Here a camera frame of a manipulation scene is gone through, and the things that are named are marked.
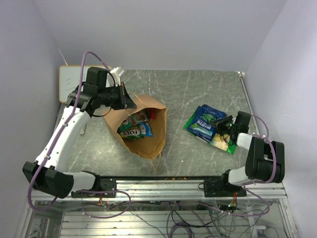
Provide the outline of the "blue kettle potato chips bag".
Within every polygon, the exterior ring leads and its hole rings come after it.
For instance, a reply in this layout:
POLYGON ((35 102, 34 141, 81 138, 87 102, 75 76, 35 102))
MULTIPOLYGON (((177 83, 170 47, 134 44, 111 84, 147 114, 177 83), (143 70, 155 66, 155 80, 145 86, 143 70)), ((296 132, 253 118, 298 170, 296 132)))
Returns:
POLYGON ((206 104, 202 105, 202 109, 203 109, 203 113, 202 113, 201 119, 204 120, 205 122, 218 121, 227 117, 227 114, 225 112, 214 109, 206 104))

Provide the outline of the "brown paper bag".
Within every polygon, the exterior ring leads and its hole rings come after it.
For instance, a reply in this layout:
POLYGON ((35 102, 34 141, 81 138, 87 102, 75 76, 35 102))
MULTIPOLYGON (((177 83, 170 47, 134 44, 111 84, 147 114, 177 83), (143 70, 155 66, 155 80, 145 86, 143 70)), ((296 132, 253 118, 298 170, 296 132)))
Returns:
POLYGON ((151 163, 156 157, 161 157, 166 144, 167 108, 147 94, 135 95, 133 101, 137 108, 127 110, 111 110, 104 120, 112 136, 131 154, 138 155, 149 160, 151 163), (122 122, 132 114, 144 109, 154 109, 156 117, 149 119, 149 125, 153 137, 145 137, 136 140, 124 140, 117 132, 122 122))

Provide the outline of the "green cassava chips bag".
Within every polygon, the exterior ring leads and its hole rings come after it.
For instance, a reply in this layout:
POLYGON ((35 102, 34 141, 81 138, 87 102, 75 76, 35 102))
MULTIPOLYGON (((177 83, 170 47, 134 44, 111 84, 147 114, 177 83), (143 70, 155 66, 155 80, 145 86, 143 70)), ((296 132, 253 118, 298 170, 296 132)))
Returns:
POLYGON ((225 152, 228 152, 229 154, 233 155, 235 150, 236 150, 236 146, 232 143, 232 141, 230 140, 230 136, 228 134, 225 134, 223 136, 220 136, 217 132, 215 134, 215 136, 213 137, 211 143, 207 143, 215 148, 218 148, 220 150, 223 150, 225 152))

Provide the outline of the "blue Burts sea salt bag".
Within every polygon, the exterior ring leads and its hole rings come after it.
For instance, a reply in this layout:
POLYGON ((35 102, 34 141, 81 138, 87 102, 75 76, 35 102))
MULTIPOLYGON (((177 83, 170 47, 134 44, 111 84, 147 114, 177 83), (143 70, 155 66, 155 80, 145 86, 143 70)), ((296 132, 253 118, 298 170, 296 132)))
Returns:
POLYGON ((201 117, 196 121, 192 121, 191 117, 187 121, 185 129, 206 143, 211 143, 213 137, 216 134, 215 127, 202 120, 201 117))

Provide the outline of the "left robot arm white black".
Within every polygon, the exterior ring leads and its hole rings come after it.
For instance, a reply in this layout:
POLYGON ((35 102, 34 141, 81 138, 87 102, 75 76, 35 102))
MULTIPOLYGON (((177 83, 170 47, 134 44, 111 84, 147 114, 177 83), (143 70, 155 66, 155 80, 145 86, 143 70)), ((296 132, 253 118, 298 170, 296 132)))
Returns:
POLYGON ((100 193, 99 175, 92 172, 67 173, 66 162, 80 131, 96 109, 100 106, 112 110, 136 108, 120 80, 123 73, 121 67, 111 71, 100 67, 88 68, 86 80, 69 94, 51 139, 35 161, 26 162, 22 168, 30 183, 30 192, 37 190, 58 198, 65 198, 79 190, 84 190, 90 197, 100 193))

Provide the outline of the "blue white snack bag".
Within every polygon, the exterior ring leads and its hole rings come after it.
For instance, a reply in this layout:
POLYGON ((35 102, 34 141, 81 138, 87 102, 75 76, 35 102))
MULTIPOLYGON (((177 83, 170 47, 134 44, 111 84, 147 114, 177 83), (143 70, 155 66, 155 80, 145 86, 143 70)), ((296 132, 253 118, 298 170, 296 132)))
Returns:
POLYGON ((192 121, 196 121, 200 118, 200 116, 203 114, 204 109, 202 106, 198 106, 194 112, 194 114, 192 115, 192 121))

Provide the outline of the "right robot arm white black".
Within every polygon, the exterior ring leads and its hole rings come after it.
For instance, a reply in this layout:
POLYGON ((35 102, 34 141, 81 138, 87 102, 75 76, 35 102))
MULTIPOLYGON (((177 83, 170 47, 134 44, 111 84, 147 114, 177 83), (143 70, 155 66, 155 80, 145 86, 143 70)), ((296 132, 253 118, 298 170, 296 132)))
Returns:
POLYGON ((214 190, 224 196, 240 192, 254 183, 282 183, 285 177, 285 146, 265 135, 250 134, 249 123, 254 118, 239 111, 237 117, 227 116, 215 123, 219 135, 229 135, 233 145, 248 151, 245 166, 225 171, 215 182, 214 190))

